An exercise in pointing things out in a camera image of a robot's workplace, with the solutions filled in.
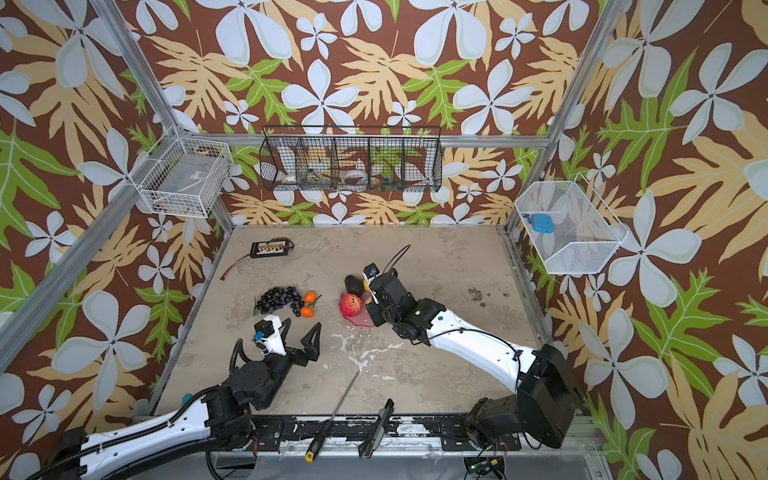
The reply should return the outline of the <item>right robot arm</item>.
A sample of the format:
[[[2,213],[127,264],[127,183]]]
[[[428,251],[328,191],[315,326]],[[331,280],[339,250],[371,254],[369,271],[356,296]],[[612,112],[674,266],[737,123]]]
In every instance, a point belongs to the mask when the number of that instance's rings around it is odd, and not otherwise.
[[[584,393],[560,350],[551,343],[538,349],[514,344],[435,300],[417,300],[392,268],[381,271],[370,264],[363,278],[371,293],[366,310],[375,326],[388,324],[414,345],[452,353],[510,390],[502,398],[478,400],[465,417],[466,435],[475,446],[510,445],[523,437],[561,448]]]

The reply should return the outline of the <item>pink dotted plate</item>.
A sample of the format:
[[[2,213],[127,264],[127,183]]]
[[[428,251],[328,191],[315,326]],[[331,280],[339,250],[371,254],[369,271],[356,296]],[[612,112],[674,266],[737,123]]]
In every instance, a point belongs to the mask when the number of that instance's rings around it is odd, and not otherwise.
[[[357,315],[344,315],[343,318],[350,323],[354,327],[359,328],[374,328],[374,322],[371,319],[370,315],[366,311],[366,309],[363,309],[359,314]]]

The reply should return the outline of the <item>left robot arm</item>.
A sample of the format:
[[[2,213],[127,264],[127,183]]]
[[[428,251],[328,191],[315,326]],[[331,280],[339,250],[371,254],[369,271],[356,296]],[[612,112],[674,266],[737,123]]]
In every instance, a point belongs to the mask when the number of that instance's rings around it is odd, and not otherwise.
[[[250,359],[238,340],[228,365],[228,378],[192,395],[179,409],[104,433],[82,427],[67,431],[44,466],[28,479],[128,479],[159,465],[196,453],[233,450],[254,434],[253,413],[267,409],[294,366],[305,367],[320,354],[319,323],[287,347],[291,321],[255,325],[254,342],[264,353]]]

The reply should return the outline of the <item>black grape bunch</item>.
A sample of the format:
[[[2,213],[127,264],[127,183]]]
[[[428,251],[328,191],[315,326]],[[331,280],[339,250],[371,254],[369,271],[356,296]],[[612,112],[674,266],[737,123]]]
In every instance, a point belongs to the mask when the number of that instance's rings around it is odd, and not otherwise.
[[[255,299],[254,313],[270,315],[289,307],[294,315],[300,316],[306,305],[304,296],[296,287],[273,287]]]

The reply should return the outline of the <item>red tomato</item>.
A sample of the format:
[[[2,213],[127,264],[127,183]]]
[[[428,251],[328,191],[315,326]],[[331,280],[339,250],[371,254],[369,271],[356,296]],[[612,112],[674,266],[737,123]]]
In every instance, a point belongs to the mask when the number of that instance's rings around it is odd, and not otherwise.
[[[363,309],[362,299],[355,294],[344,294],[339,302],[339,311],[344,318],[353,318],[361,314]]]

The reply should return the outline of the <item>dark avocado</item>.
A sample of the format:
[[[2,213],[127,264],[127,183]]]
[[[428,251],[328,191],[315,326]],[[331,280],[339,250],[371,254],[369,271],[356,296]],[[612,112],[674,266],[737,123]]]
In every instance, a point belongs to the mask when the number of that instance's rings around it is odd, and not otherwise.
[[[344,279],[344,285],[350,295],[362,297],[365,292],[364,281],[355,275],[347,275]]]

